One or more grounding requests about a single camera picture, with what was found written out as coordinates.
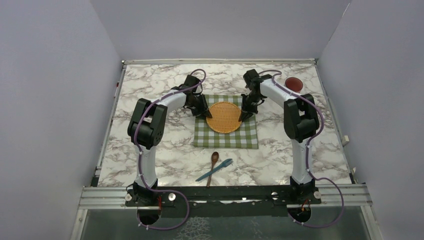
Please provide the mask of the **orange woven plate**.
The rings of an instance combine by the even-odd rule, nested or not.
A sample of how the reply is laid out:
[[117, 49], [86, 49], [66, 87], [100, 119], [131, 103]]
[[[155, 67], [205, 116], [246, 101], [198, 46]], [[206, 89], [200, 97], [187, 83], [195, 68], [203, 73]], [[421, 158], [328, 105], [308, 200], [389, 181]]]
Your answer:
[[206, 123], [214, 132], [229, 134], [242, 125], [239, 121], [242, 112], [234, 103], [227, 101], [214, 103], [209, 112], [212, 118], [207, 118]]

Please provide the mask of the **green white checkered cloth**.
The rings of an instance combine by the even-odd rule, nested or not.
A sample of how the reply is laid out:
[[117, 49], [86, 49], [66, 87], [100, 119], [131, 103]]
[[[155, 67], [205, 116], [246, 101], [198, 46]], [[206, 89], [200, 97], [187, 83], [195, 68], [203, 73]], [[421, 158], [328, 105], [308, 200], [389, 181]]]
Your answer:
[[205, 119], [195, 119], [193, 146], [197, 148], [232, 148], [258, 149], [256, 117], [252, 116], [242, 122], [240, 127], [231, 133], [213, 131]]

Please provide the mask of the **brown handled utensil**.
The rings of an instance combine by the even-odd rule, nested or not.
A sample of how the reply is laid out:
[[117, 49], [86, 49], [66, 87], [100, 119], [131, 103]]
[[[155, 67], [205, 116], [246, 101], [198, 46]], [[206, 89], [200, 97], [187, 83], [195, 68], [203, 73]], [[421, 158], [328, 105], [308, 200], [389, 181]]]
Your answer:
[[[219, 160], [219, 153], [217, 151], [214, 151], [212, 153], [212, 155], [211, 155], [211, 168], [210, 168], [210, 171], [212, 171], [214, 169], [214, 167], [215, 167], [216, 163], [218, 162], [218, 160]], [[212, 179], [212, 176], [209, 175], [208, 178], [207, 178], [206, 188], [209, 188], [210, 187], [210, 185], [211, 185], [211, 179]]]

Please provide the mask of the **blue handled utensil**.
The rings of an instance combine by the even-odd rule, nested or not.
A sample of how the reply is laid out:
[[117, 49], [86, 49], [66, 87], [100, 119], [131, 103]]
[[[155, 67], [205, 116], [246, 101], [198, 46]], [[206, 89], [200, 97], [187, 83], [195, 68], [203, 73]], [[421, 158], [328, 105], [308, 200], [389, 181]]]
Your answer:
[[221, 170], [222, 168], [226, 168], [229, 165], [231, 165], [233, 163], [233, 159], [232, 158], [228, 158], [226, 160], [224, 160], [221, 164], [219, 164], [217, 167], [214, 167], [212, 170], [208, 171], [207, 173], [203, 174], [202, 176], [200, 176], [199, 178], [197, 178], [195, 181], [196, 182], [200, 182], [201, 180], [208, 178], [209, 176], [211, 176], [212, 174], [218, 172], [219, 170]]

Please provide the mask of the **pink ceramic mug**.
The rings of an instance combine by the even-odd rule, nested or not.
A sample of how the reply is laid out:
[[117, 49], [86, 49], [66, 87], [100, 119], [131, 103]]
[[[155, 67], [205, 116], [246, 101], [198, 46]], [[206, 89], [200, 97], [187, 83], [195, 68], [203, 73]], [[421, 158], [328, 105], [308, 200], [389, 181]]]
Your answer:
[[285, 80], [284, 84], [288, 89], [298, 94], [301, 93], [304, 87], [303, 82], [297, 77], [288, 77]]

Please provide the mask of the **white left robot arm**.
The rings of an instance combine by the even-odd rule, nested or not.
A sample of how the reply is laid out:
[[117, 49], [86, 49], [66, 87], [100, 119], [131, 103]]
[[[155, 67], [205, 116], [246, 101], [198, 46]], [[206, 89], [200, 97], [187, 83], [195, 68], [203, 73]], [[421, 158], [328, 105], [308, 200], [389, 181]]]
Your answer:
[[133, 198], [144, 205], [152, 205], [157, 200], [156, 148], [163, 138], [168, 113], [180, 108], [191, 110], [198, 119], [212, 118], [202, 93], [202, 80], [192, 74], [186, 76], [183, 84], [156, 100], [140, 98], [134, 108], [127, 128], [127, 134], [138, 150]]

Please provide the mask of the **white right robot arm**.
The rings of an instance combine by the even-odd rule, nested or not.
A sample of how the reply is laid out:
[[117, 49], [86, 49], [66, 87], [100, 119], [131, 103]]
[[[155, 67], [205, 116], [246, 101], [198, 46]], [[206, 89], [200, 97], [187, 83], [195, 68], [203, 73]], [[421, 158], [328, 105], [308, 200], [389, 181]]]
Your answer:
[[283, 109], [283, 127], [292, 144], [293, 168], [289, 179], [289, 199], [300, 204], [315, 191], [312, 177], [313, 139], [319, 131], [320, 121], [314, 97], [300, 95], [278, 84], [270, 71], [260, 75], [255, 69], [248, 70], [243, 79], [249, 94], [242, 94], [240, 122], [258, 113], [258, 106], [271, 99]]

